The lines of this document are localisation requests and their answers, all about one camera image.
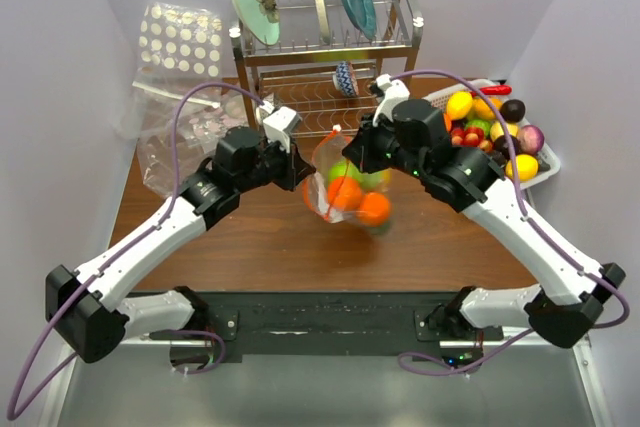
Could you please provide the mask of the green apple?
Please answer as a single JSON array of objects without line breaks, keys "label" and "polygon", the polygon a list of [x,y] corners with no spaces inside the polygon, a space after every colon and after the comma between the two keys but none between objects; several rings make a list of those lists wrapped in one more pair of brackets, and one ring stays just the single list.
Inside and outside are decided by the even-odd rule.
[{"label": "green apple", "polygon": [[362,173],[347,159],[342,159],[330,167],[327,180],[328,183],[332,183],[334,180],[341,177],[352,178],[358,183],[362,181]]}]

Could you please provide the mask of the light green pepper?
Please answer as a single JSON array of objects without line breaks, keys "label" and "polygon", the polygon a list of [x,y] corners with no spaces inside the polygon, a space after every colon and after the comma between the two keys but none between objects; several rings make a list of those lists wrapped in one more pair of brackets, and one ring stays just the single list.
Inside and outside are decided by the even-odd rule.
[{"label": "light green pepper", "polygon": [[391,182],[391,170],[385,169],[374,173],[362,173],[360,186],[366,192],[384,192]]}]

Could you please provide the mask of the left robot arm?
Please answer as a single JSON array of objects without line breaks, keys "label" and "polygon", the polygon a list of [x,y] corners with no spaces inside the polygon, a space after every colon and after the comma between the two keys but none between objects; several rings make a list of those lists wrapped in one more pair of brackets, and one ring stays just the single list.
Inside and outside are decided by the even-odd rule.
[{"label": "left robot arm", "polygon": [[200,337],[210,324],[209,307],[193,290],[181,286],[137,299],[129,293],[174,251],[236,210],[243,193],[269,184],[293,191],[314,171],[290,128],[231,129],[176,195],[127,237],[75,270],[58,266],[47,275],[47,320],[87,363],[146,333]]}]

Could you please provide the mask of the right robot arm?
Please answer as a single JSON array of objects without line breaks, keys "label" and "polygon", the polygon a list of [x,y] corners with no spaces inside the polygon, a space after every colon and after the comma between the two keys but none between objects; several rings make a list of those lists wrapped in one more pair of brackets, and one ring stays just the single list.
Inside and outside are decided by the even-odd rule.
[{"label": "right robot arm", "polygon": [[564,239],[488,154],[453,145],[442,112],[424,99],[403,101],[390,116],[365,116],[342,154],[363,173],[392,168],[418,179],[534,276],[535,284],[521,289],[465,287],[427,316],[430,327],[456,339],[487,327],[521,327],[570,348],[595,327],[612,289],[626,277],[617,264],[601,264]]}]

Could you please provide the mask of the orange zip top bag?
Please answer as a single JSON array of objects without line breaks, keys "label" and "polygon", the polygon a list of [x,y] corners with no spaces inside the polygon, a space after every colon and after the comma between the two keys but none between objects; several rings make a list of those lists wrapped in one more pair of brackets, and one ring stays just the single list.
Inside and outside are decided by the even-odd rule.
[{"label": "orange zip top bag", "polygon": [[392,224],[391,171],[360,172],[356,163],[342,155],[350,141],[335,125],[315,147],[311,163],[316,172],[303,182],[305,204],[329,224],[346,222],[382,235]]}]

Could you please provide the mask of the dark green avocado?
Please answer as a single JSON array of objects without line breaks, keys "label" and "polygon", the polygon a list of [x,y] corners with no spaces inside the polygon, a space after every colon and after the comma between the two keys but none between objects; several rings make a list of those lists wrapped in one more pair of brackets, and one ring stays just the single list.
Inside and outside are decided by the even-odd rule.
[{"label": "dark green avocado", "polygon": [[390,223],[385,223],[375,227],[369,227],[368,231],[370,234],[375,236],[385,235],[391,228]]}]

